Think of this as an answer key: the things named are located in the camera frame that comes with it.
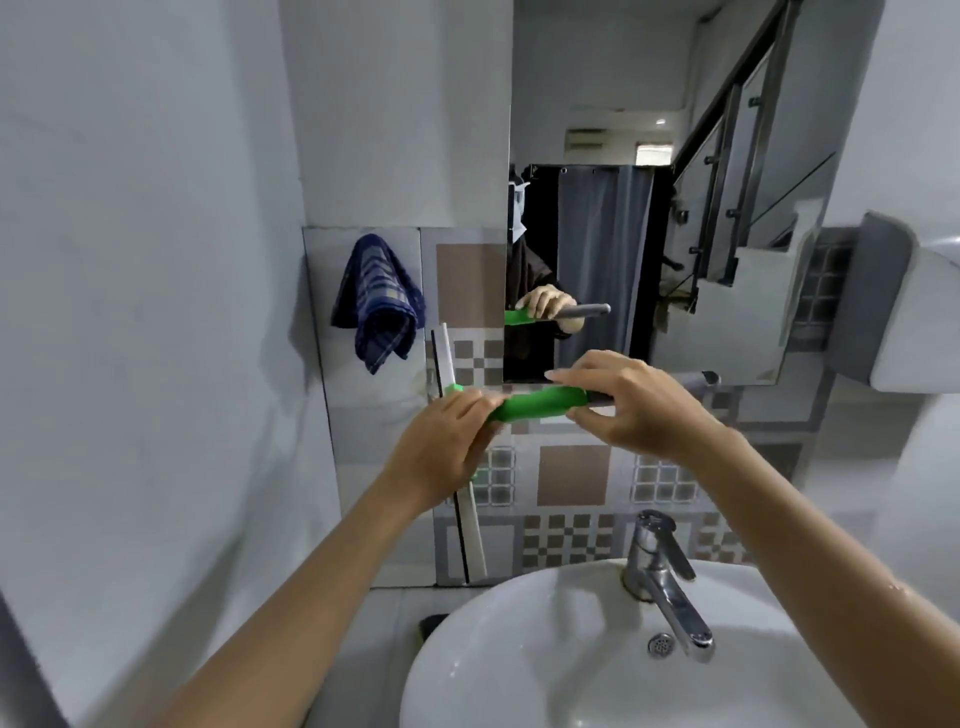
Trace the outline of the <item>person's left hand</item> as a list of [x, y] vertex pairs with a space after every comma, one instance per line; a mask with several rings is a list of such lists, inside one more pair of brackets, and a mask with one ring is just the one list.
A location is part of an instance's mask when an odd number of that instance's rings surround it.
[[432, 400], [411, 420], [390, 454], [376, 490], [413, 519], [468, 485], [489, 446], [482, 452], [453, 454], [440, 422], [443, 397]]

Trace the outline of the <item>person's right hand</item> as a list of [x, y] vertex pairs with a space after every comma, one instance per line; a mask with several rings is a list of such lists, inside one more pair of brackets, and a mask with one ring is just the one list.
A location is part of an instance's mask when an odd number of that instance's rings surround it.
[[571, 368], [548, 370], [545, 377], [624, 407], [627, 446], [620, 449], [626, 451], [690, 466], [733, 435], [671, 375], [612, 350], [592, 349]]

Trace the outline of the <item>green handled window squeegee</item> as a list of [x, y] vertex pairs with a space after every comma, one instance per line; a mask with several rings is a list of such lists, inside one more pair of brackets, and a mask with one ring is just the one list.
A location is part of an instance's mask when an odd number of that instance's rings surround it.
[[[450, 335], [444, 322], [431, 329], [430, 341], [436, 369], [438, 396], [443, 398], [461, 391], [463, 388], [455, 379]], [[712, 370], [676, 373], [675, 379], [695, 395], [702, 395], [721, 383], [720, 375]], [[537, 392], [509, 394], [488, 419], [497, 424], [507, 425], [558, 417], [566, 414], [573, 407], [608, 406], [612, 403], [613, 399], [606, 394], [570, 386], [553, 386]], [[475, 481], [474, 475], [467, 485], [451, 497], [457, 526], [462, 581], [466, 585], [480, 583], [490, 578], [474, 491]]]

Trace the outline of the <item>person's left forearm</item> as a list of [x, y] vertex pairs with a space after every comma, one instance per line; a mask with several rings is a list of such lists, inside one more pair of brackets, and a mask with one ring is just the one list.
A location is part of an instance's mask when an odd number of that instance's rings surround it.
[[179, 689], [155, 728], [299, 728], [385, 558], [458, 486], [379, 476]]

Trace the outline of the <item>person's right forearm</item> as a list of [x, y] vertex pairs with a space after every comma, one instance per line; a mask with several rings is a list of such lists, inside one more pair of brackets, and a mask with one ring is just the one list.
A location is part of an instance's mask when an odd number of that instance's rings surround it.
[[710, 425], [690, 465], [799, 635], [869, 728], [960, 728], [960, 625]]

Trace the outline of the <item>blue plaid cloth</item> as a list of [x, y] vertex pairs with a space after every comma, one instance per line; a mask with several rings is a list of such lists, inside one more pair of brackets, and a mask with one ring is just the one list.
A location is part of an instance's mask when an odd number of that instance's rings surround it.
[[351, 251], [330, 325], [354, 332], [354, 352], [375, 375], [392, 356], [405, 360], [426, 325], [426, 299], [388, 243], [361, 236]]

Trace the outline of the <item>chrome sink faucet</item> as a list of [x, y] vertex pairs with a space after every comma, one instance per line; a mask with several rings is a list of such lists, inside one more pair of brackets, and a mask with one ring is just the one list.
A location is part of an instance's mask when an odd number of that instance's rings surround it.
[[634, 520], [621, 584], [635, 600], [656, 606], [686, 657], [708, 664], [714, 659], [714, 633], [678, 583], [693, 582], [696, 573], [678, 544], [676, 529], [671, 516], [642, 510]]

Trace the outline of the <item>white ceramic sink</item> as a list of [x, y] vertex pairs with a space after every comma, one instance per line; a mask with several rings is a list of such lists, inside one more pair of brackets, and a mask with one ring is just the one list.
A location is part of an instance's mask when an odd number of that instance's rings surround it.
[[709, 663], [621, 584], [624, 560], [506, 581], [451, 613], [409, 672], [399, 728], [866, 728], [753, 567], [695, 561], [681, 588]]

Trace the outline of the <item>white and grey wall dispenser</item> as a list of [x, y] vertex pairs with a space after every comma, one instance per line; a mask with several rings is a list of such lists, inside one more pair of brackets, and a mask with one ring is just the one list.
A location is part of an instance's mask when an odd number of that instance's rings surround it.
[[824, 364], [878, 392], [960, 394], [959, 225], [863, 216]]

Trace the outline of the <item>wall mirror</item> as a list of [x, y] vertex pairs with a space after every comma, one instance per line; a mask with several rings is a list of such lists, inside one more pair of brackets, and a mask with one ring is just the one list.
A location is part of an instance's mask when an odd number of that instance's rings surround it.
[[504, 379], [588, 350], [811, 385], [884, 0], [515, 0]]

